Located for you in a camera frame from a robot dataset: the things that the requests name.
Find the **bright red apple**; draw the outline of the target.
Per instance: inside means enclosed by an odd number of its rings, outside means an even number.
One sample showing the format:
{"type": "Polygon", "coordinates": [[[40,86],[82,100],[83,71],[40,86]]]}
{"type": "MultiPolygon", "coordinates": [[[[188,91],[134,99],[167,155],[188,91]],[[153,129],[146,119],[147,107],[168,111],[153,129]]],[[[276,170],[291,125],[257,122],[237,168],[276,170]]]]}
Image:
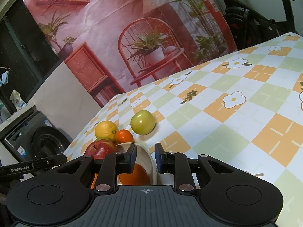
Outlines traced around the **bright red apple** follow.
{"type": "Polygon", "coordinates": [[[85,150],[84,156],[91,155],[94,160],[103,159],[110,153],[117,152],[115,144],[106,139],[100,139],[92,142],[85,150]]]}

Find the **orange mandarin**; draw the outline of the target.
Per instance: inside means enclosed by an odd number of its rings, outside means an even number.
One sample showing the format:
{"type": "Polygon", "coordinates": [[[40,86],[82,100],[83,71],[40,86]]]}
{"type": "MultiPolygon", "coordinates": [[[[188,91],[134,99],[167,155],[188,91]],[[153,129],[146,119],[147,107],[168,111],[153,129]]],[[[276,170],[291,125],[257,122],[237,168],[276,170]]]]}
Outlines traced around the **orange mandarin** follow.
{"type": "Polygon", "coordinates": [[[92,180],[92,182],[91,182],[91,185],[90,185],[90,189],[92,189],[92,190],[94,189],[95,182],[96,182],[97,178],[98,178],[98,174],[95,173],[95,174],[94,174],[94,178],[93,178],[93,180],[92,180]]]}
{"type": "Polygon", "coordinates": [[[127,186],[145,186],[150,185],[151,180],[143,166],[135,164],[131,174],[123,173],[119,175],[119,181],[122,185],[127,186]]]}
{"type": "Polygon", "coordinates": [[[134,137],[132,133],[129,132],[129,130],[119,130],[116,135],[116,142],[117,144],[125,143],[125,142],[134,142],[134,137]]]}

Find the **yellow lemon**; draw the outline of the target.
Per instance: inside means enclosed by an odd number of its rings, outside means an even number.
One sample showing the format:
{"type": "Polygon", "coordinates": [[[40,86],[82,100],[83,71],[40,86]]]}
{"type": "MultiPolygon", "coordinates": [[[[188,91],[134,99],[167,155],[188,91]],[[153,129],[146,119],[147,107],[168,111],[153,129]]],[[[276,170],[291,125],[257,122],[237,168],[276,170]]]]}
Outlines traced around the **yellow lemon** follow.
{"type": "Polygon", "coordinates": [[[116,140],[118,126],[112,121],[102,121],[95,126],[94,134],[97,139],[107,138],[111,142],[116,140]]]}

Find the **yellow-green apple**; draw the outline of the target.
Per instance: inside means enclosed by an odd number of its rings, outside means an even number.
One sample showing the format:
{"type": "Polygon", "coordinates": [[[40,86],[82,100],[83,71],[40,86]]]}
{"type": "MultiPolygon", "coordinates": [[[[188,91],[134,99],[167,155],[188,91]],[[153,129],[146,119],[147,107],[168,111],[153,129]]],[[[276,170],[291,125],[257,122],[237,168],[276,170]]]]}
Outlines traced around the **yellow-green apple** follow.
{"type": "Polygon", "coordinates": [[[147,135],[153,131],[156,120],[151,112],[140,110],[131,118],[130,126],[136,134],[147,135]]]}

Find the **bright green apple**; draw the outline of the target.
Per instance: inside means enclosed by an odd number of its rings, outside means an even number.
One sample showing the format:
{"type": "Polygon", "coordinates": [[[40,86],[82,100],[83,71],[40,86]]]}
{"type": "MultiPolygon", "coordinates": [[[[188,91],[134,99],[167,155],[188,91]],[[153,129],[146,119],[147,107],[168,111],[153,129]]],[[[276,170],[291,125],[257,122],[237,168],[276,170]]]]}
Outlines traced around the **bright green apple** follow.
{"type": "Polygon", "coordinates": [[[111,140],[109,138],[97,138],[95,141],[108,141],[111,142],[111,140]]]}

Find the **beige ceramic bowl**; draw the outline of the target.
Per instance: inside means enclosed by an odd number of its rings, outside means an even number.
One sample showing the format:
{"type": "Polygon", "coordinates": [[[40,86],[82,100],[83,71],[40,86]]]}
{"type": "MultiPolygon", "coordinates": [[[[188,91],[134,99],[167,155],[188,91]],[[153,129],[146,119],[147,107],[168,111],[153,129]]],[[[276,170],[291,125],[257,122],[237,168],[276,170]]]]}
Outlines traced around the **beige ceramic bowl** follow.
{"type": "MultiPolygon", "coordinates": [[[[117,149],[120,152],[126,152],[131,145],[131,142],[125,142],[122,144],[116,145],[117,149]]],[[[140,184],[140,185],[157,185],[157,172],[156,172],[156,165],[154,160],[152,159],[151,154],[149,151],[139,144],[134,143],[137,147],[137,157],[136,157],[136,164],[140,165],[142,168],[144,168],[146,174],[149,176],[149,184],[140,184]]],[[[120,176],[118,176],[118,184],[121,185],[132,185],[127,183],[122,183],[120,181],[120,176]]]]}

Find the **grey washing machine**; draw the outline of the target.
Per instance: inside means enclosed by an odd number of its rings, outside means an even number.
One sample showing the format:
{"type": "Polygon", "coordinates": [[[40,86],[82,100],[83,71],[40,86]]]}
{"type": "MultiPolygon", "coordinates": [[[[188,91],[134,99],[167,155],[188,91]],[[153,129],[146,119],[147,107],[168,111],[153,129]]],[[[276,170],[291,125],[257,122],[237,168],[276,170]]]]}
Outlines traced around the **grey washing machine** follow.
{"type": "Polygon", "coordinates": [[[27,111],[1,130],[1,143],[18,161],[61,155],[70,140],[40,111],[27,111]]]}

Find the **white detergent bag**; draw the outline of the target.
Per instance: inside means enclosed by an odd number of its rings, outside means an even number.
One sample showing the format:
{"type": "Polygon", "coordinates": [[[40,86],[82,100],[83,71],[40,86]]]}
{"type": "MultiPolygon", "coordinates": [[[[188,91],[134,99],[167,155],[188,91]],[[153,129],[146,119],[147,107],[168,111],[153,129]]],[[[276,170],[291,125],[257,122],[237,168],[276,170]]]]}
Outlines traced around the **white detergent bag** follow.
{"type": "Polygon", "coordinates": [[[16,90],[12,91],[10,95],[10,100],[12,101],[17,110],[20,110],[26,106],[26,103],[22,100],[19,92],[17,92],[16,90]]]}

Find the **floral checkered tablecloth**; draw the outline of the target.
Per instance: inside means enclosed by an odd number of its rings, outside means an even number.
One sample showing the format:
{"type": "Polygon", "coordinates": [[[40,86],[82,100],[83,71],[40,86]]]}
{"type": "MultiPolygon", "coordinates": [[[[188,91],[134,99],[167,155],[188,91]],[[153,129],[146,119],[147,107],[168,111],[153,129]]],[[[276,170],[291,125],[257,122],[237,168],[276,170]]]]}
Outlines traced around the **floral checkered tablecloth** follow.
{"type": "Polygon", "coordinates": [[[302,226],[302,36],[286,33],[113,97],[65,154],[75,159],[95,140],[95,126],[130,129],[148,110],[152,133],[135,141],[154,153],[208,154],[275,184],[284,206],[277,224],[302,226]]]}

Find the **hanging laundry rack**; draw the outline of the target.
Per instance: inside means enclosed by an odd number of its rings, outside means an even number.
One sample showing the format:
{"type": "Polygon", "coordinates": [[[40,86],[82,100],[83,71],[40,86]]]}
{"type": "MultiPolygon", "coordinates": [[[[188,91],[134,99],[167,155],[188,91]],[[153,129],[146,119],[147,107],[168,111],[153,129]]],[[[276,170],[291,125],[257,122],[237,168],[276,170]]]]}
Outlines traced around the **hanging laundry rack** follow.
{"type": "Polygon", "coordinates": [[[0,86],[8,84],[8,74],[10,68],[0,67],[0,86]]]}

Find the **dark window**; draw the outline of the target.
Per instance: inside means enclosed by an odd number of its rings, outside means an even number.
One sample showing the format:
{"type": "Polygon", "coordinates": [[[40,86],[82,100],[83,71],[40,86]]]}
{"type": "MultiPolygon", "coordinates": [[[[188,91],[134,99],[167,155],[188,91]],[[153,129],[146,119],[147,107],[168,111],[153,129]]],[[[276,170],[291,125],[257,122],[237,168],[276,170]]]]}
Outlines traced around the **dark window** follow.
{"type": "Polygon", "coordinates": [[[8,112],[16,112],[10,100],[14,90],[28,102],[62,62],[23,1],[13,5],[1,20],[1,73],[10,69],[1,101],[8,112]]]}

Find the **pink printed backdrop cloth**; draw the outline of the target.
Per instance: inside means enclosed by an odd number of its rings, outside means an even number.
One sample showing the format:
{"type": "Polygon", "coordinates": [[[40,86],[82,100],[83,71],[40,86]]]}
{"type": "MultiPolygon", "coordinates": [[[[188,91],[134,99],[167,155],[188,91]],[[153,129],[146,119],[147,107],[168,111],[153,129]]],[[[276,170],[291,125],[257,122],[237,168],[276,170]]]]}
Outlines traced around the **pink printed backdrop cloth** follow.
{"type": "Polygon", "coordinates": [[[24,0],[100,105],[237,49],[214,0],[24,0]]]}

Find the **black exercise bike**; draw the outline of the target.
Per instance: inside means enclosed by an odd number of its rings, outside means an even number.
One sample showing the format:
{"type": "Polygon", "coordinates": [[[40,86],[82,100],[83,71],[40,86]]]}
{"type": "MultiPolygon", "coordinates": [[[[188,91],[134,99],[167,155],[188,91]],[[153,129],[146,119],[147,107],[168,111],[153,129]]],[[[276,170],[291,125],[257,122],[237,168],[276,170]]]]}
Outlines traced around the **black exercise bike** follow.
{"type": "Polygon", "coordinates": [[[285,33],[297,33],[291,1],[282,0],[285,21],[267,19],[239,0],[223,0],[226,20],[239,50],[266,42],[285,33]]]}

